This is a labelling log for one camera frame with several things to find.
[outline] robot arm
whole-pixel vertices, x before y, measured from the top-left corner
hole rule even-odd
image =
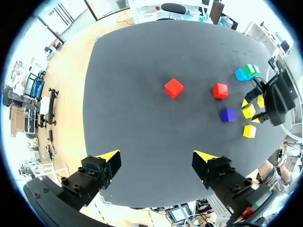
[[[275,70],[275,76],[269,81],[260,81],[254,78],[256,87],[245,96],[247,103],[259,95],[264,97],[265,112],[255,115],[252,121],[258,119],[260,123],[270,120],[274,126],[285,122],[287,112],[295,107],[294,100],[302,99],[303,76],[302,59],[296,47],[292,48],[289,55],[285,56],[285,62],[271,58],[268,63]]]
[[[100,157],[88,156],[82,167],[70,177],[62,177],[59,187],[48,177],[35,178],[23,190],[40,219],[48,227],[109,227],[79,212],[89,205],[100,189],[106,189],[121,166],[120,152],[107,162]]]

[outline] cable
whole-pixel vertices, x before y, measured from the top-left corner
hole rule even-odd
[[[127,11],[129,11],[129,10],[125,10],[125,11],[124,11],[124,14],[120,15],[120,16],[118,17],[118,19],[119,19],[121,16],[125,15]],[[126,20],[118,21],[118,19],[116,20],[116,23],[126,22],[128,25],[134,25],[134,24],[129,24]]]
[[[191,216],[193,216],[193,217],[194,217],[194,216],[199,216],[199,215],[200,215],[200,214],[191,214],[191,215],[189,215],[188,217],[191,217]]]
[[[189,218],[188,218],[187,215],[185,214],[185,212],[184,212],[184,210],[183,210],[183,208],[182,208],[182,206],[181,206],[180,204],[178,204],[178,207],[180,208],[180,210],[181,210],[183,216],[185,217],[185,220],[186,220],[191,226],[193,226],[193,227],[198,227],[198,226],[195,225],[191,220],[189,220]]]
[[[252,224],[252,223],[243,223],[243,222],[233,223],[233,224],[230,224],[230,225],[225,226],[225,227],[234,227],[234,226],[261,227],[261,226],[258,226],[258,225],[256,225],[256,224]]]

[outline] table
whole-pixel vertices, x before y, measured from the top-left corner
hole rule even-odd
[[[265,76],[269,58],[250,37],[192,21],[138,24],[99,38],[87,69],[83,124],[88,155],[121,150],[122,166],[101,191],[105,200],[163,207],[212,194],[191,167],[194,150],[227,156],[242,175],[259,167],[285,134],[269,121],[244,118],[241,104],[253,86],[233,73],[250,63]],[[175,100],[164,92],[172,78],[184,86]],[[213,98],[215,83],[228,86],[224,100]],[[237,121],[221,122],[226,107],[237,109]],[[257,127],[255,139],[243,137],[247,124]]]

